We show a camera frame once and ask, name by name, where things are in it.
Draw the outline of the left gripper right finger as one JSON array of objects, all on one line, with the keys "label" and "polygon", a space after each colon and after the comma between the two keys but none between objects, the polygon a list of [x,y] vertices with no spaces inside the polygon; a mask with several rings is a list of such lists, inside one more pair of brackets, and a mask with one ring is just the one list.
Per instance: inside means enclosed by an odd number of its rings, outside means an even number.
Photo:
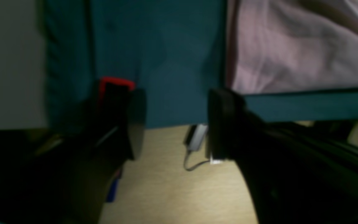
[{"label": "left gripper right finger", "polygon": [[208,149],[236,162],[260,224],[358,224],[358,147],[266,123],[229,89],[208,95]]}]

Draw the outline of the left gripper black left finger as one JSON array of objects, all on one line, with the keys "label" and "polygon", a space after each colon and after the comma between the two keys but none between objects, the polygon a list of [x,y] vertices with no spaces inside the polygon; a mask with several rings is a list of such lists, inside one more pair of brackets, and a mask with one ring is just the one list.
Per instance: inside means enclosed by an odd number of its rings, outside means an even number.
[{"label": "left gripper black left finger", "polygon": [[96,224],[145,133],[145,90],[105,92],[95,122],[0,180],[1,224]]}]

